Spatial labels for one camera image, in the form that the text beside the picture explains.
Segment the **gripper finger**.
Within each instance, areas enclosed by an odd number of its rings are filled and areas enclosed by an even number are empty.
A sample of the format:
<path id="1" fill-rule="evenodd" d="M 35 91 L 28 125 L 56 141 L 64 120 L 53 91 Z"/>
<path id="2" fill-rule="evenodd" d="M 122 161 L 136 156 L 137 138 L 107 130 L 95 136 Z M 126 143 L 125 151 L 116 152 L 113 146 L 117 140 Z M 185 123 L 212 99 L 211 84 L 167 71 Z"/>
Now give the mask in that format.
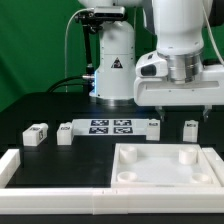
<path id="1" fill-rule="evenodd" d="M 212 110 L 212 105 L 205 105 L 203 110 L 203 120 L 206 122 L 209 118 L 209 113 Z"/>
<path id="2" fill-rule="evenodd" d="M 157 113 L 160 117 L 160 120 L 164 121 L 165 120 L 165 110 L 163 109 L 163 107 L 162 106 L 156 106 L 155 110 L 157 111 Z"/>

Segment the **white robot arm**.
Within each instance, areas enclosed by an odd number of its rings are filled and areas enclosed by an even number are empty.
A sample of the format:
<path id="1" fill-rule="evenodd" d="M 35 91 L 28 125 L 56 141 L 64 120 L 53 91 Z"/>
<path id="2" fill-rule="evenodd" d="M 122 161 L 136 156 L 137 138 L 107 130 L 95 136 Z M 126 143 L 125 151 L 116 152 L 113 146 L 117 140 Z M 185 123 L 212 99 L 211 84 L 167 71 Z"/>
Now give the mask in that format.
<path id="1" fill-rule="evenodd" d="M 202 28 L 216 0 L 78 0 L 100 34 L 100 66 L 90 99 L 109 106 L 224 105 L 224 62 L 204 67 Z M 156 50 L 134 58 L 134 29 L 127 7 L 143 8 Z"/>

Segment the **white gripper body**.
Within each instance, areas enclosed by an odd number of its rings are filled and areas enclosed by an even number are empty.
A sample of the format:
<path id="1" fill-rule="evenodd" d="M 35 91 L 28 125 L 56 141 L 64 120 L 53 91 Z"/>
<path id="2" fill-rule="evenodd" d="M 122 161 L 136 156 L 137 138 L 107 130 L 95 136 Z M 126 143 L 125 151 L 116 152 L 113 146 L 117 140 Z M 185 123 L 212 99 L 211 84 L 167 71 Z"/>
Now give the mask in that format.
<path id="1" fill-rule="evenodd" d="M 224 105 L 224 66 L 203 66 L 200 56 L 200 51 L 143 55 L 136 64 L 135 103 L 155 107 Z"/>

